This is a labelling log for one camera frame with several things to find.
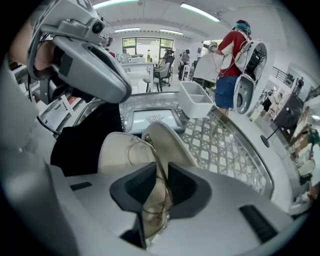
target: wall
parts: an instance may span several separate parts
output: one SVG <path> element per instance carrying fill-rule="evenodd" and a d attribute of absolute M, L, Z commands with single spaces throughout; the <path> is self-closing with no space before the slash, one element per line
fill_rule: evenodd
<path fill-rule="evenodd" d="M 155 44 L 137 44 L 136 45 L 136 53 L 143 54 L 145 61 L 147 61 L 148 50 L 150 50 L 152 62 L 154 63 L 158 63 L 159 61 L 159 49 L 160 49 L 159 44 L 158 45 L 155 45 Z"/>
<path fill-rule="evenodd" d="M 290 57 L 285 52 L 276 50 L 274 54 L 273 66 L 283 71 L 284 73 L 288 73 L 289 65 Z"/>
<path fill-rule="evenodd" d="M 109 50 L 121 55 L 122 54 L 122 38 L 114 37 L 111 45 L 109 46 Z"/>

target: white ceiling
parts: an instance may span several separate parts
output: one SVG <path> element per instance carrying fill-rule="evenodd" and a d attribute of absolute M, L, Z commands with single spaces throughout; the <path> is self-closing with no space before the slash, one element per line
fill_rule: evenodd
<path fill-rule="evenodd" d="M 91 0 L 93 5 L 104 1 Z M 183 2 L 218 16 L 221 21 L 214 22 L 183 9 L 180 7 Z M 223 39 L 237 20 L 246 20 L 251 26 L 252 38 L 294 56 L 305 72 L 309 69 L 312 70 L 310 73 L 316 74 L 317 68 L 320 68 L 317 51 L 305 30 L 278 0 L 139 0 L 105 6 L 97 12 L 108 22 L 105 32 L 113 34 L 113 37 L 137 34 L 159 36 L 160 29 L 167 29 L 183 32 L 183 36 L 171 34 L 171 38 L 191 42 Z M 140 27 L 145 32 L 114 34 L 116 29 L 133 27 Z"/>
<path fill-rule="evenodd" d="M 103 0 L 91 0 L 98 4 Z M 281 19 L 277 10 L 283 9 L 274 0 L 188 0 L 186 2 L 204 11 L 220 16 L 221 22 L 214 22 L 195 12 L 183 9 L 183 0 L 139 0 L 102 7 L 97 12 L 110 24 L 109 33 L 116 29 L 139 26 L 142 31 L 159 29 L 176 30 L 192 41 L 222 39 L 233 24 L 246 20 L 252 28 L 252 36 L 262 40 L 285 40 Z"/>

